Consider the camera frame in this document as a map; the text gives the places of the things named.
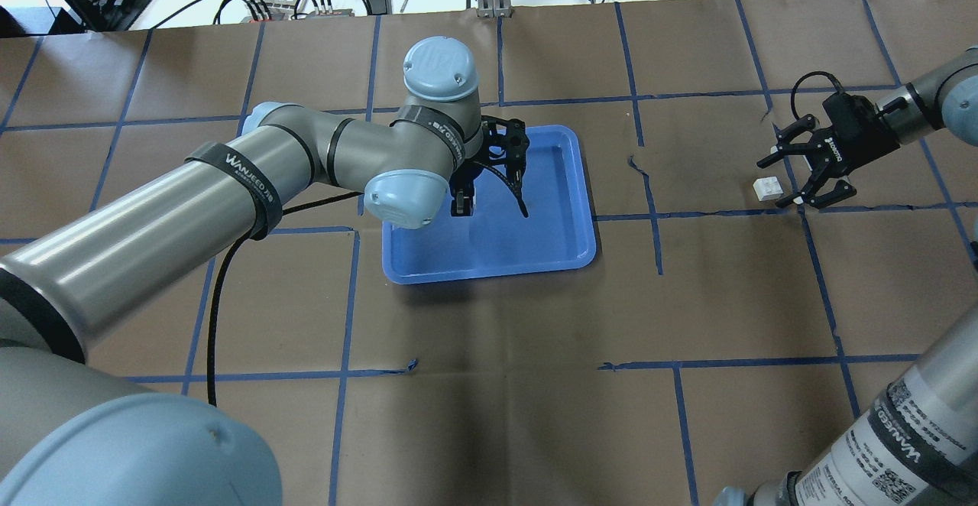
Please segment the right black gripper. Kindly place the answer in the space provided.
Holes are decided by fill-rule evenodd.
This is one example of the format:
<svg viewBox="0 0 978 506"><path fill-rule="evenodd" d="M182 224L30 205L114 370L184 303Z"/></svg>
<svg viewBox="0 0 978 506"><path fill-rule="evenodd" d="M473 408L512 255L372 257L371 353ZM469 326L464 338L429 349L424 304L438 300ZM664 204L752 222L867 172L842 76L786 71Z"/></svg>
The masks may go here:
<svg viewBox="0 0 978 506"><path fill-rule="evenodd" d="M822 102L822 108L829 126L818 126L816 115L794 116L794 122L776 134L776 144L767 157L756 162L758 168L767 168L787 157L802 157L814 172L811 182L820 186L829 178L848 176L901 147L898 135L866 96L835 92ZM789 204L807 204L813 209L826 209L856 193L855 186L838 180L827 193L800 190L779 197L775 207L786 209Z"/></svg>

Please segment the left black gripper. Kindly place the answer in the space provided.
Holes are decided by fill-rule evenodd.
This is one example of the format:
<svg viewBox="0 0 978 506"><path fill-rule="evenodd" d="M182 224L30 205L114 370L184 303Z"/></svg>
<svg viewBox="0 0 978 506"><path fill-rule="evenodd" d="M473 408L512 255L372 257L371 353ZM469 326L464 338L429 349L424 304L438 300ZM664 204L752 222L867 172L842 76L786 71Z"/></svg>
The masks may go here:
<svg viewBox="0 0 978 506"><path fill-rule="evenodd" d="M519 119L483 116L480 122L479 149L467 155L451 177L451 217L474 214L474 182L488 170L504 183L517 202L523 218L529 211L523 200L523 178L527 166L529 138Z"/></svg>

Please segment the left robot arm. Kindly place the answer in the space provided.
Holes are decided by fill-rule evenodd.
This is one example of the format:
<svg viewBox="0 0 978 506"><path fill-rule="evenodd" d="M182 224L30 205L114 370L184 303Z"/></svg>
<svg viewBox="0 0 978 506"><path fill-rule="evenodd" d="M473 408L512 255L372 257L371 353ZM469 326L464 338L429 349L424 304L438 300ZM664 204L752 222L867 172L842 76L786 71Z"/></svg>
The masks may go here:
<svg viewBox="0 0 978 506"><path fill-rule="evenodd" d="M488 167L474 53L433 36L406 52L388 126L263 102L241 136L2 259L4 505L280 505L278 461L207 401L88 366L115 326L221 251L260 241L311 184L420 229L448 196L469 213Z"/></svg>

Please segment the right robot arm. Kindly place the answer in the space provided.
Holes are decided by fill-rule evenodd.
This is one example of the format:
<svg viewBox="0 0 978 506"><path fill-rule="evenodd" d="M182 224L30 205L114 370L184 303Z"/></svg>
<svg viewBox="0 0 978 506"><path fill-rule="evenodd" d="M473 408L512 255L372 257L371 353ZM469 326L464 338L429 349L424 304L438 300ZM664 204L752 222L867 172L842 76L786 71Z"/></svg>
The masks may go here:
<svg viewBox="0 0 978 506"><path fill-rule="evenodd" d="M879 101L834 91L822 102L829 126L796 115L761 168L803 157L809 179L776 206L825 209L856 195L849 176L928 131L976 144L975 47L902 84ZM802 471L746 492L727 486L717 505L974 505L976 308L971 307Z"/></svg>

